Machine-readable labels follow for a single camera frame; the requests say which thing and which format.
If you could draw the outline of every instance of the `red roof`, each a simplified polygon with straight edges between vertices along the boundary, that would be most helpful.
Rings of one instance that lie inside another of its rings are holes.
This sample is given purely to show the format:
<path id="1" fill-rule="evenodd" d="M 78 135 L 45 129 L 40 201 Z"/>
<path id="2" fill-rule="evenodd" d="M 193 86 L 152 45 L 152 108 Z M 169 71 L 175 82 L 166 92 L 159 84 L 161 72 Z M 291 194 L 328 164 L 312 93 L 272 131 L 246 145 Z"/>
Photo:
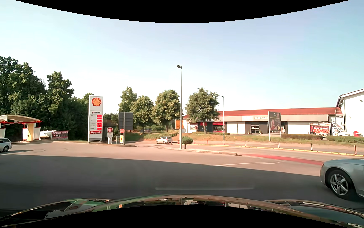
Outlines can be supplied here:
<path id="1" fill-rule="evenodd" d="M 342 114 L 341 109 L 338 107 L 311 107 L 311 108 L 283 108 L 283 109 L 260 109 L 260 110 L 238 110 L 238 111 L 225 111 L 224 116 L 263 116 L 268 115 L 268 111 L 280 112 L 281 115 L 336 115 Z"/>

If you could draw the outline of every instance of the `gas station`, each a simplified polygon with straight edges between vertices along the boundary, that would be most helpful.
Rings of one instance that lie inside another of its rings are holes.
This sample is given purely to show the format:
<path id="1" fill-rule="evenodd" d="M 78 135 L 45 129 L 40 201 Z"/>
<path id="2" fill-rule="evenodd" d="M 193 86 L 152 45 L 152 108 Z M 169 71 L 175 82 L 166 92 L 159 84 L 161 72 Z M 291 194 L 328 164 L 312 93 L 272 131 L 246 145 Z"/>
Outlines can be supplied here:
<path id="1" fill-rule="evenodd" d="M 2 115 L 0 116 L 0 137 L 5 137 L 6 126 L 10 124 L 22 124 L 23 141 L 33 141 L 40 139 L 40 123 L 41 120 L 18 116 L 18 115 Z"/>

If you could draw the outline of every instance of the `white building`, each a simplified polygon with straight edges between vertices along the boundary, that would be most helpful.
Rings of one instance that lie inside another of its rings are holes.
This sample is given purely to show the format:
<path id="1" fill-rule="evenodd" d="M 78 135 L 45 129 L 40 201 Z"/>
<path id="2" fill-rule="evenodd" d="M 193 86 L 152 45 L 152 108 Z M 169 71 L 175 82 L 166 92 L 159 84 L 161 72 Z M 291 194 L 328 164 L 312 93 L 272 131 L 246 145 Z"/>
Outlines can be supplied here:
<path id="1" fill-rule="evenodd" d="M 337 107 L 344 113 L 345 130 L 364 136 L 364 88 L 339 96 Z"/>

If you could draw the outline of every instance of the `car wheel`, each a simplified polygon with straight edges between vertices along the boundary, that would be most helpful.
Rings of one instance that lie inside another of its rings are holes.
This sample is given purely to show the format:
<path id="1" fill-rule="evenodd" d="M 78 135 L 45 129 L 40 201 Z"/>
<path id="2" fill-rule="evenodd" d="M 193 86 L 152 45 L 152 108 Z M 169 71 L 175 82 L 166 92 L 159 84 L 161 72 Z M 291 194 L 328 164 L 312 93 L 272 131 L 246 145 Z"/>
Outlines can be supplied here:
<path id="1" fill-rule="evenodd" d="M 345 200 L 354 200 L 357 198 L 354 184 L 348 174 L 344 171 L 331 171 L 327 181 L 329 188 L 336 196 Z"/>

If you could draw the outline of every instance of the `street lamp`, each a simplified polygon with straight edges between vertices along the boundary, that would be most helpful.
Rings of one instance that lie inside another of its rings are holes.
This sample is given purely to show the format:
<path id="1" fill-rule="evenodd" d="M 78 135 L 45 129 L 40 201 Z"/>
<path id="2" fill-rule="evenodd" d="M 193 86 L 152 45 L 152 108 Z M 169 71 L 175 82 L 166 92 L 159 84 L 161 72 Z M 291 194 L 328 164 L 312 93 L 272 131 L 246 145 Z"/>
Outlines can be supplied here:
<path id="1" fill-rule="evenodd" d="M 182 149 L 182 66 L 177 65 L 179 69 L 181 69 L 181 95 L 180 95 L 180 105 L 181 109 L 179 112 L 179 147 Z"/>
<path id="2" fill-rule="evenodd" d="M 224 126 L 224 96 L 223 97 L 223 141 L 225 141 L 225 132 L 226 132 L 226 128 Z"/>

